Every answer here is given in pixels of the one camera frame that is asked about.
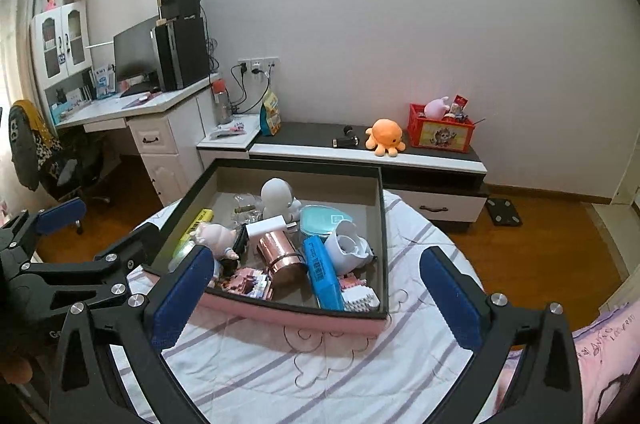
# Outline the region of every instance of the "orange octopus plush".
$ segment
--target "orange octopus plush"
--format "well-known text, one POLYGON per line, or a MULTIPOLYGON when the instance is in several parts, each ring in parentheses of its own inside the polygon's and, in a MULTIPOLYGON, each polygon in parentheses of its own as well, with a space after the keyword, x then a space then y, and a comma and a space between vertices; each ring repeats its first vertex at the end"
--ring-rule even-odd
POLYGON ((367 128, 369 136, 365 146, 367 149, 376 149, 376 155, 383 157, 389 152, 389 157, 395 157, 399 151, 406 148, 402 142, 402 128, 391 119, 379 119, 371 128, 367 128))

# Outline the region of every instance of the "computer monitor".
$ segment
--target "computer monitor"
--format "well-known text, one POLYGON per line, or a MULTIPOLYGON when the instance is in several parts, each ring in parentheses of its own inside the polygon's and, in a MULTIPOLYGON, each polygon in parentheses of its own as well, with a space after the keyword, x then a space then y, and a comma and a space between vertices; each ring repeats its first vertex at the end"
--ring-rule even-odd
POLYGON ((143 75, 158 84, 156 56, 151 38, 151 30, 156 26, 157 19, 158 16, 154 16, 113 37, 117 81, 143 75))

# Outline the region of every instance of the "rose gold cylinder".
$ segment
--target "rose gold cylinder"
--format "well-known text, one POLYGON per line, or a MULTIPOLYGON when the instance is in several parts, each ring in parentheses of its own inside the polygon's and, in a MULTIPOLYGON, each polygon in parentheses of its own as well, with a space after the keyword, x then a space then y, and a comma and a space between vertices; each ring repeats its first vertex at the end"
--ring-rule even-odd
POLYGON ((283 231, 272 231, 264 235, 258 241, 258 250, 267 263, 269 278, 274 287, 287 285, 305 277, 305 258, 283 231))

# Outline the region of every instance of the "red plastic basket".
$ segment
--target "red plastic basket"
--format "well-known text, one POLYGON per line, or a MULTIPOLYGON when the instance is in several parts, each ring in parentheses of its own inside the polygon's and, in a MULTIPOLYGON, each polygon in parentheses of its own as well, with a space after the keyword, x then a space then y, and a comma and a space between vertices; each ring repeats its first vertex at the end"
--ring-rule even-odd
POLYGON ((423 115, 424 105, 409 105, 409 142, 418 148, 446 149, 466 153, 469 151, 474 124, 455 121, 433 121, 423 115))

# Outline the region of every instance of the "pink blanket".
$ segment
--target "pink blanket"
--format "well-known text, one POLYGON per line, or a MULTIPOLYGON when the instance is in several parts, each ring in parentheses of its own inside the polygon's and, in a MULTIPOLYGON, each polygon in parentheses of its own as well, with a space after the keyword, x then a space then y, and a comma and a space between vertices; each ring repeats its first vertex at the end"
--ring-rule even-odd
MULTIPOLYGON (((593 424, 609 407, 640 356, 640 301, 602 314, 574 332, 582 381, 582 422, 593 424)), ((500 407, 520 351, 509 354, 498 380, 500 407)))

